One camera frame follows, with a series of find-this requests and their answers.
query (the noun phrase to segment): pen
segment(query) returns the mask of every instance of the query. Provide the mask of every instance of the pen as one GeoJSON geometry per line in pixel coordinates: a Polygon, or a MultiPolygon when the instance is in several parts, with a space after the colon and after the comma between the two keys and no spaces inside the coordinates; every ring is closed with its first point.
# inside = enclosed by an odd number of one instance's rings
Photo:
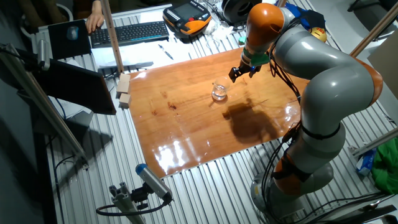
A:
{"type": "Polygon", "coordinates": [[[159,45],[160,49],[162,49],[163,52],[165,52],[166,55],[169,56],[169,58],[171,58],[172,60],[174,60],[173,57],[172,57],[167,51],[165,51],[164,48],[163,48],[160,44],[158,44],[158,45],[159,45]]]}

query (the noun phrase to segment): metal pole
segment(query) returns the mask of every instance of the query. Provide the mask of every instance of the metal pole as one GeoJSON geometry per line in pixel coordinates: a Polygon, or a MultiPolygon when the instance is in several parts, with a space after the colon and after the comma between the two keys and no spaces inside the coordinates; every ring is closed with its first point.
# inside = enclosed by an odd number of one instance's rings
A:
{"type": "Polygon", "coordinates": [[[102,6],[102,11],[103,11],[104,17],[105,17],[105,22],[106,22],[106,27],[107,27],[108,33],[109,33],[109,38],[111,39],[113,54],[114,54],[114,58],[116,60],[116,65],[118,65],[119,73],[122,73],[124,71],[124,68],[123,68],[123,63],[122,63],[122,57],[120,56],[118,37],[116,36],[116,31],[114,29],[112,12],[111,12],[111,8],[109,6],[109,1],[101,0],[101,6],[102,6]]]}
{"type": "Polygon", "coordinates": [[[358,156],[364,154],[365,152],[368,152],[369,150],[374,149],[375,147],[378,147],[381,144],[390,141],[391,139],[393,139],[395,137],[398,137],[398,128],[395,128],[395,129],[389,131],[388,133],[383,134],[382,136],[378,137],[377,139],[367,143],[362,148],[355,150],[353,152],[353,156],[358,157],[358,156]]]}
{"type": "MultiPolygon", "coordinates": [[[[8,45],[6,49],[14,54],[18,54],[17,50],[12,45],[8,45]]],[[[87,161],[87,157],[83,148],[69,130],[68,126],[65,124],[58,112],[55,110],[53,104],[51,104],[49,98],[37,83],[35,77],[30,72],[25,70],[20,59],[7,53],[1,53],[0,59],[15,76],[25,91],[29,94],[41,112],[43,112],[44,116],[55,128],[59,136],[71,147],[75,155],[87,161]]]]}
{"type": "Polygon", "coordinates": [[[386,28],[391,21],[396,19],[398,15],[398,2],[390,9],[390,11],[373,27],[370,33],[355,47],[355,49],[350,53],[352,57],[357,57],[363,49],[379,35],[384,28],[386,28]]]}
{"type": "Polygon", "coordinates": [[[285,7],[287,0],[279,0],[278,1],[278,7],[285,7]]]}

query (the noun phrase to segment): monitor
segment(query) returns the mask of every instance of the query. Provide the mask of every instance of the monitor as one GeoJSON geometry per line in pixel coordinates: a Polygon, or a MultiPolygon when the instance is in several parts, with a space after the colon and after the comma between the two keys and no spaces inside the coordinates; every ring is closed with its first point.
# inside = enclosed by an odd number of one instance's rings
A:
{"type": "MultiPolygon", "coordinates": [[[[21,57],[37,63],[37,54],[17,51],[21,57]]],[[[104,77],[98,72],[50,59],[47,71],[32,73],[49,96],[85,106],[94,113],[116,114],[104,77]]]]}

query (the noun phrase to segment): person's hand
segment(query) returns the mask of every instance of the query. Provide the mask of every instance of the person's hand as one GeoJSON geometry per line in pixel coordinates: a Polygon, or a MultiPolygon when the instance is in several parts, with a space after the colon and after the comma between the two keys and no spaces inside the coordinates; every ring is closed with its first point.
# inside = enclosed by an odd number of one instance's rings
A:
{"type": "Polygon", "coordinates": [[[91,15],[87,18],[86,22],[87,32],[89,34],[94,32],[95,29],[97,27],[100,27],[103,22],[104,22],[104,15],[102,15],[102,12],[91,13],[91,15]]]}

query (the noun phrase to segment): blue object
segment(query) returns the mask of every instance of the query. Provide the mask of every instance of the blue object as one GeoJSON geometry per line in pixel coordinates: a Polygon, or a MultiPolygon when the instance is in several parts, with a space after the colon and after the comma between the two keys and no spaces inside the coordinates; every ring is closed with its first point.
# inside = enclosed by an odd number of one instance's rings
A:
{"type": "MultiPolygon", "coordinates": [[[[301,16],[301,12],[299,11],[299,9],[303,12],[307,12],[308,10],[306,9],[302,9],[298,6],[295,6],[293,4],[290,3],[286,3],[285,8],[288,9],[295,17],[300,17],[301,16]]],[[[304,29],[309,30],[311,29],[310,24],[308,23],[308,21],[304,18],[300,19],[301,24],[303,25],[304,29]]]]}
{"type": "Polygon", "coordinates": [[[139,164],[139,165],[136,167],[136,173],[137,173],[137,175],[139,175],[146,167],[148,167],[147,164],[139,164]]]}
{"type": "Polygon", "coordinates": [[[67,39],[68,40],[77,40],[78,31],[79,31],[79,27],[77,27],[77,26],[69,27],[68,31],[67,31],[67,39]]]}
{"type": "Polygon", "coordinates": [[[373,160],[374,156],[376,155],[377,148],[375,147],[372,150],[369,150],[368,152],[365,152],[356,164],[356,171],[360,173],[363,176],[366,176],[370,173],[372,166],[373,166],[373,160]]]}

